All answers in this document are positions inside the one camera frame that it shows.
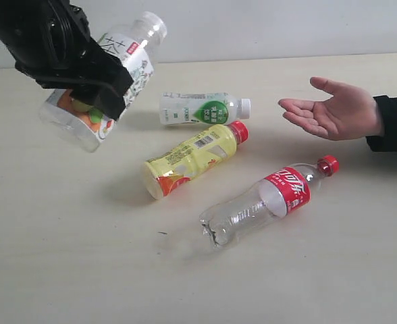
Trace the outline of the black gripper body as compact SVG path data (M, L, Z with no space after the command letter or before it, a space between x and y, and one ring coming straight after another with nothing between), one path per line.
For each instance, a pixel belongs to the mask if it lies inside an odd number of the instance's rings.
M70 1L0 1L0 41L43 88L98 84L87 68L95 49L87 16Z

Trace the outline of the black sleeved forearm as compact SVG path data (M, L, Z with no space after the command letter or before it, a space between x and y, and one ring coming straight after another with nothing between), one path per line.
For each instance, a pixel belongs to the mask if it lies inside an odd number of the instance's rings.
M373 152L397 152L397 97L381 95L374 99L383 123L383 133L367 136L367 144Z

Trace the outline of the open receiving human hand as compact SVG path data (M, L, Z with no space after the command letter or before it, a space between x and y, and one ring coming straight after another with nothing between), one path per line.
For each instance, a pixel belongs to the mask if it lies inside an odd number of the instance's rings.
M333 141L384 135L378 104L366 90L317 76L310 78L310 85L331 97L324 101L280 99L278 105L290 123Z

